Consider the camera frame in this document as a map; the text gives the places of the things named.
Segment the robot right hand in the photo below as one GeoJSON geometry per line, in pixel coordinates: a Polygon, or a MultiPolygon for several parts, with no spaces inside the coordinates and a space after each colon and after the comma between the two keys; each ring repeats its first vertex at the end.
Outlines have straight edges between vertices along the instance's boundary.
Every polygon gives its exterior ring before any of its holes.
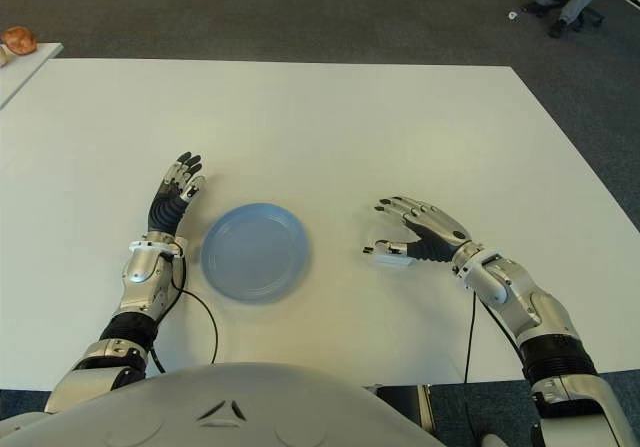
{"type": "Polygon", "coordinates": [[[463,246],[472,242],[470,233],[440,208],[404,195],[382,198],[374,206],[398,220],[417,236],[412,242],[377,240],[364,253],[379,251],[393,257],[433,262],[451,262],[463,246]]]}

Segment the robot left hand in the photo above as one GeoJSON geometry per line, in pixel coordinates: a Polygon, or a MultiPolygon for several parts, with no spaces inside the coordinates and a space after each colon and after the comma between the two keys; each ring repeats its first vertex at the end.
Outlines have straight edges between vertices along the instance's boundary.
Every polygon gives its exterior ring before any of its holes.
{"type": "Polygon", "coordinates": [[[150,205],[148,232],[176,235],[187,208],[206,182],[199,174],[201,169],[201,156],[189,151],[171,164],[150,205]]]}

